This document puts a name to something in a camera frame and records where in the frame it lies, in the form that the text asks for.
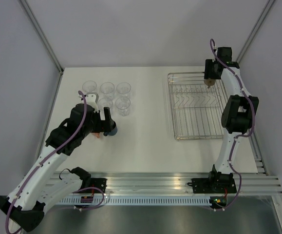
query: gray floor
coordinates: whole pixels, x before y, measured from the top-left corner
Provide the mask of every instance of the gray floor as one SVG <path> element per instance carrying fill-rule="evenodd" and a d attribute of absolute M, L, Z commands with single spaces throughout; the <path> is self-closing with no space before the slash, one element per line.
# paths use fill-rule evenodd
<path fill-rule="evenodd" d="M 47 214 L 32 234 L 281 234 L 270 200 L 238 198 L 224 212 L 191 206 L 104 206 Z"/>

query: white table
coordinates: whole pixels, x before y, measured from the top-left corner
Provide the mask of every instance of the white table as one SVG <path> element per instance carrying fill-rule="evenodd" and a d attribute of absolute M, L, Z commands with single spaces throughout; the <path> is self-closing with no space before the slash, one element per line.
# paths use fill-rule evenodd
<path fill-rule="evenodd" d="M 88 80 L 97 88 L 106 81 L 126 81 L 132 86 L 131 113 L 120 116 L 113 104 L 112 118 L 118 126 L 115 136 L 90 134 L 58 168 L 82 167 L 89 172 L 209 172 L 222 145 L 221 139 L 176 141 L 173 138 L 167 93 L 171 72 L 203 71 L 203 67 L 103 67 L 66 68 L 56 98 L 47 137 L 80 102 L 78 90 Z M 241 142 L 235 168 L 257 173 L 248 139 Z"/>

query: rack wire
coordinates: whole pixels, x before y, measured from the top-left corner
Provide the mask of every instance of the rack wire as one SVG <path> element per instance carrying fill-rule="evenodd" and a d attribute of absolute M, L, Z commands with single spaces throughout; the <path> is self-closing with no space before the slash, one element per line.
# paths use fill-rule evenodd
<path fill-rule="evenodd" d="M 170 73 L 168 87 L 176 140 L 223 138 L 221 116 L 228 98 L 221 80 L 208 88 L 203 72 Z"/>

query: dish rack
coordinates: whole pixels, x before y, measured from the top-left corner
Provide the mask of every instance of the dish rack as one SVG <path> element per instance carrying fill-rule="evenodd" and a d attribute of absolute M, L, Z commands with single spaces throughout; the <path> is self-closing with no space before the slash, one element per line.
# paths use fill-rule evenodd
<path fill-rule="evenodd" d="M 221 116 L 228 98 L 221 80 L 208 88 L 203 72 L 170 73 L 168 87 L 176 140 L 223 138 Z"/>

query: white wall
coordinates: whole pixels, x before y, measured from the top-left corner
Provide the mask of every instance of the white wall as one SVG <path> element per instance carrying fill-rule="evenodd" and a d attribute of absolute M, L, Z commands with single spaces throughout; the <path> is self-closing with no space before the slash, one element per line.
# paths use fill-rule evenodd
<path fill-rule="evenodd" d="M 199 66 L 238 55 L 267 0 L 28 0 L 65 67 Z"/>
<path fill-rule="evenodd" d="M 269 17 L 241 63 L 248 90 L 257 95 L 257 133 L 271 173 L 282 184 L 282 0 Z"/>
<path fill-rule="evenodd" d="M 17 0 L 0 0 L 0 195 L 35 159 L 58 72 Z M 0 211 L 0 234 L 5 214 Z"/>

